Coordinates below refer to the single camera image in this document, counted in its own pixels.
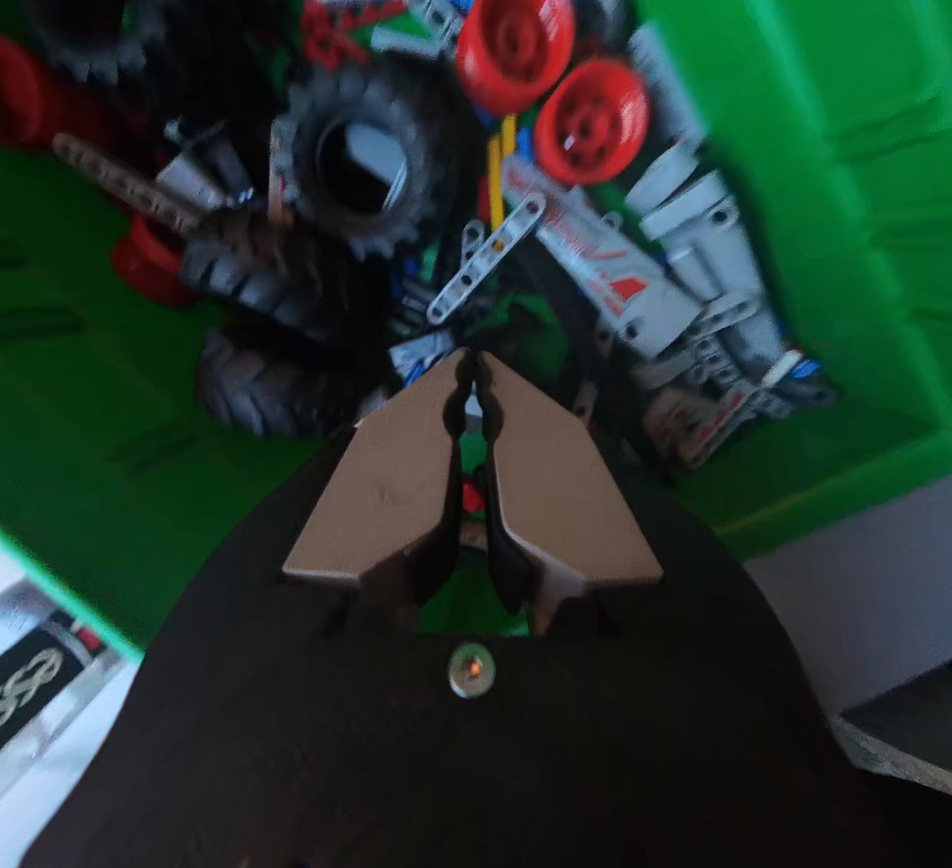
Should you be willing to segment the grey lego panel red print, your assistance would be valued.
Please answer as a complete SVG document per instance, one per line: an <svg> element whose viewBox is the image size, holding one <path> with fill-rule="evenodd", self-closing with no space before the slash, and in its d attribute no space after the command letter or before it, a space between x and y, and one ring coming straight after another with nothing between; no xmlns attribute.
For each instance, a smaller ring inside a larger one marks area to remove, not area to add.
<svg viewBox="0 0 952 868"><path fill-rule="evenodd" d="M703 313L660 264L581 195L556 184L518 154L503 160L501 190L511 206L530 194L544 200L536 236L616 335L639 356L654 360Z"/></svg>

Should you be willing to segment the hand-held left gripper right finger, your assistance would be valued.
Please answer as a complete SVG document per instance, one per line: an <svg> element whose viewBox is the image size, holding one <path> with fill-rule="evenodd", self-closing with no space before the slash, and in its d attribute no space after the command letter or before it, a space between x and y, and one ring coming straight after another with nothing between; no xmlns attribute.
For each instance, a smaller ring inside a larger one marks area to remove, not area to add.
<svg viewBox="0 0 952 868"><path fill-rule="evenodd" d="M544 635L567 600L658 584L660 561L584 422L494 355L476 362L490 573L506 609Z"/></svg>

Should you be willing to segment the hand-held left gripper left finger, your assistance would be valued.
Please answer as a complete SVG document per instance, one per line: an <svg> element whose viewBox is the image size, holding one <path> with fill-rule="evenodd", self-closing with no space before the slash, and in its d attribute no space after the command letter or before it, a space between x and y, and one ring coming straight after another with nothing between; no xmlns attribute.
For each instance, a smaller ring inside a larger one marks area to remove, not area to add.
<svg viewBox="0 0 952 868"><path fill-rule="evenodd" d="M458 556L474 366L456 350L356 425L285 576L367 608L420 608L441 589Z"/></svg>

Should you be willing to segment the green plastic bin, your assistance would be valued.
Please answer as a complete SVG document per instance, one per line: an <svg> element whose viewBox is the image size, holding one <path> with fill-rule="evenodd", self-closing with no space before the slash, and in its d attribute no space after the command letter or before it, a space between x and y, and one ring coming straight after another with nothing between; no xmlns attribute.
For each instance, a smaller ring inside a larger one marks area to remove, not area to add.
<svg viewBox="0 0 952 868"><path fill-rule="evenodd" d="M636 1L839 387L680 484L744 561L950 474L950 0ZM218 311L127 290L89 184L6 148L1 180L2 551L136 653L316 445L197 407Z"/></svg>

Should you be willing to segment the red lego wheel hub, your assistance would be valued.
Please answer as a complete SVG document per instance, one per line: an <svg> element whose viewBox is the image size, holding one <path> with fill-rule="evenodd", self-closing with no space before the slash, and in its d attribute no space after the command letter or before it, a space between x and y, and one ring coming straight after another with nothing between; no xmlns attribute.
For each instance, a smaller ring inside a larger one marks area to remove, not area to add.
<svg viewBox="0 0 952 868"><path fill-rule="evenodd" d="M114 272L137 294L152 303L186 309L200 296L181 279L184 240L173 231L135 212L128 230L110 252Z"/></svg>
<svg viewBox="0 0 952 868"><path fill-rule="evenodd" d="M1 37L1 141L23 150L49 148L62 128L63 93L41 62Z"/></svg>
<svg viewBox="0 0 952 868"><path fill-rule="evenodd" d="M474 0L457 41L458 81L495 119L525 112L564 76L575 36L572 0Z"/></svg>
<svg viewBox="0 0 952 868"><path fill-rule="evenodd" d="M534 159L565 187L605 184L637 158L650 123L649 90L633 66L594 58L574 68L541 107Z"/></svg>

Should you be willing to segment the lego instruction booklet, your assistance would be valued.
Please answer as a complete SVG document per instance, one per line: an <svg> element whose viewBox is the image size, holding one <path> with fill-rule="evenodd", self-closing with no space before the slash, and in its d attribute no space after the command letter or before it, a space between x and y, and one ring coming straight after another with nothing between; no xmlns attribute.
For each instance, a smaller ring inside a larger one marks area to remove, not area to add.
<svg viewBox="0 0 952 868"><path fill-rule="evenodd" d="M142 654L115 646L28 577L1 594L2 779L45 755Z"/></svg>

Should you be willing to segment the pile of lego pieces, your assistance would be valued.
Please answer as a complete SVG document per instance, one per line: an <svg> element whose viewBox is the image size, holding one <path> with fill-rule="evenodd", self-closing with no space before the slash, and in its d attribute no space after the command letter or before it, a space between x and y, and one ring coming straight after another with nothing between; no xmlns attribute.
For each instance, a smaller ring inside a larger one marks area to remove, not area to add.
<svg viewBox="0 0 952 868"><path fill-rule="evenodd" d="M572 0L576 36L564 76L528 110L498 120L474 106L455 71L459 32L473 2L304 0L303 56L290 69L284 109L270 125L269 193L288 222L272 223L309 228L332 239L295 219L284 203L274 163L281 137L274 122L289 106L292 81L316 67L333 72L351 63L369 67L396 61L440 87L450 111L447 140L458 158L458 189L430 242L439 244L436 279L404 282L395 296L410 306L411 318L398 319L389 328L398 341L390 351L392 369L406 380L416 378L463 338L488 342L500 330L515 330L487 325L498 298L481 298L482 284L440 326L427 321L426 309L517 207L502 194L503 160L518 154L540 168L533 153L534 125L563 79L594 58L629 62L649 90L651 123L644 147L610 182L556 184L581 195L702 303L700 319L658 358L647 360L589 303L538 240L537 229L499 266L515 268L558 318L577 362L589 373L592 394L580 393L576 402L583 414L594 411L604 431L629 439L637 455L665 480L711 466L708 483L720 481L724 497L753 497L765 468L778 470L779 458L763 458L757 469L744 470L728 468L718 455L729 450L747 425L788 420L804 409L827 405L836 392L819 366L806 369L809 359L782 334L741 205L719 171L703 170L698 149L705 144L704 133L675 123L682 84L655 30L634 28L631 0ZM360 212L391 206L406 179L406 159L396 142L366 124L335 130L320 162L341 186L345 204ZM364 260L394 262L421 249ZM498 279L497 269L487 279Z"/></svg>

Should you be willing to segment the long grey holed lego beam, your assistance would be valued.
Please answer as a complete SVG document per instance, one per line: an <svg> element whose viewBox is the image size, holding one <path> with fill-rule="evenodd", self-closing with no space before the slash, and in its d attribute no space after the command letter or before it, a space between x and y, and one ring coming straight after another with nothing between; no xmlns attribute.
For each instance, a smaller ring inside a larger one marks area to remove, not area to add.
<svg viewBox="0 0 952 868"><path fill-rule="evenodd" d="M90 183L184 239L192 236L208 215L79 137L57 133L52 150L58 160Z"/></svg>

